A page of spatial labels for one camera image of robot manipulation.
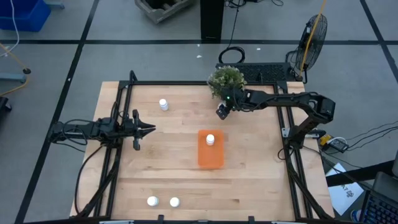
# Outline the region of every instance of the fan stand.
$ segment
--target fan stand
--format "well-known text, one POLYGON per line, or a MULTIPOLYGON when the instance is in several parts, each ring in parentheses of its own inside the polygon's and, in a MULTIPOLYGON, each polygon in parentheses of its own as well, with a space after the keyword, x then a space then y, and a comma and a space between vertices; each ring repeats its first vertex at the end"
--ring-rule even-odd
POLYGON ((303 82, 304 84, 307 84, 307 80, 308 80, 307 79, 307 68, 308 68, 308 65, 305 63, 303 66, 305 81, 303 81, 303 77, 300 77, 300 76, 295 77, 296 81, 303 82))

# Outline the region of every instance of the orange plastic container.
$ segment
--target orange plastic container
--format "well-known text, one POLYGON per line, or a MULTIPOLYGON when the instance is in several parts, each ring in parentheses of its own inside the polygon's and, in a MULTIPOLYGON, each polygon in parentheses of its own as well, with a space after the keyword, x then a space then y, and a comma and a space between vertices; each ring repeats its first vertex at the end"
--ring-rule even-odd
POLYGON ((199 130, 198 165, 202 169, 219 169, 224 165, 224 134, 222 130, 199 130), (208 146, 207 135, 215 137, 214 145, 208 146))

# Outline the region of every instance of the wooden tabletop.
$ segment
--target wooden tabletop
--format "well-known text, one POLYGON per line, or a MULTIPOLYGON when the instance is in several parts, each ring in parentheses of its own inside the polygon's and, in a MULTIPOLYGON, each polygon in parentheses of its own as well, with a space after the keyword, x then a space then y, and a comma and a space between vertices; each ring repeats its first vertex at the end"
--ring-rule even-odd
MULTIPOLYGON (((102 84, 94 120, 110 115, 117 87, 118 82, 102 84)), ((289 92, 304 91, 302 83, 288 83, 288 87, 289 92)), ((270 86, 247 88, 273 93, 270 86)), ((140 140, 140 151, 132 148, 132 138, 124 140, 112 219, 154 220, 163 214, 166 220, 247 220, 251 215, 257 221, 294 220, 285 162, 277 158, 282 138, 276 108, 232 111, 222 121, 215 113, 219 102, 211 99, 207 86, 133 86, 130 110, 138 109, 140 119, 155 124, 156 131, 140 140), (160 109, 161 98, 169 102, 168 111, 160 109), (199 168, 197 134, 201 129, 223 130, 222 169, 199 168), (158 206, 148 206, 150 196, 159 198, 158 206), (172 197, 180 199, 178 208, 170 206, 172 197)), ((301 109, 292 109, 296 124, 307 117, 301 109)), ((318 149, 312 139, 304 145, 318 149)), ((98 146, 99 142, 90 141, 85 159, 98 146)), ((80 209, 98 188, 104 153, 102 149, 90 159, 82 172, 80 209)), ((333 215, 320 156, 305 149, 301 155, 309 191, 333 215)), ((303 206, 300 209, 305 217, 303 206)))

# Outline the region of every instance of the green plant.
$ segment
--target green plant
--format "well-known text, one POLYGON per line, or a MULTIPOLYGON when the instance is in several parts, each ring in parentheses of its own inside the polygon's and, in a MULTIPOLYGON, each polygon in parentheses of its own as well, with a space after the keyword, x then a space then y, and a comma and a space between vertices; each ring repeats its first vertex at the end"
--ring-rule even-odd
POLYGON ((221 88, 244 89, 244 85, 247 84, 244 80, 243 73, 241 73, 239 69, 231 66, 218 67, 216 71, 210 75, 208 79, 208 83, 209 82, 213 84, 213 86, 209 85, 213 98, 214 96, 220 98, 221 88))

